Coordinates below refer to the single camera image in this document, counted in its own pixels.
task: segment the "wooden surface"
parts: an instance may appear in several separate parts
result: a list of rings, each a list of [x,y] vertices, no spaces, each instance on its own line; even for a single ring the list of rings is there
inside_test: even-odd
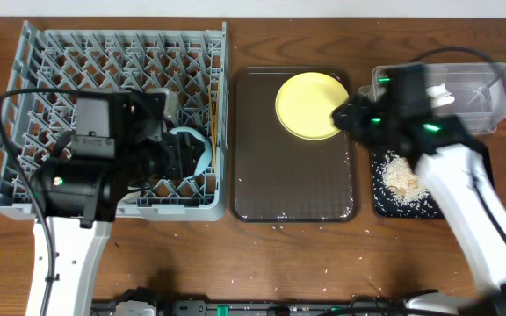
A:
[[[220,18],[30,18],[39,29],[220,29]],[[336,65],[353,87],[378,65],[441,46],[469,46],[506,62],[506,20],[227,19],[232,71],[248,65]],[[0,93],[22,18],[0,18]],[[474,61],[457,54],[433,61]],[[484,139],[506,206],[506,120]],[[243,224],[229,212],[213,223],[119,219],[101,260],[95,298],[150,286],[211,299],[345,300],[438,288],[475,293],[459,245],[442,220],[381,219],[372,212],[368,153],[358,150],[362,209],[348,224]],[[33,272],[33,223],[0,216],[0,314],[26,309]]]

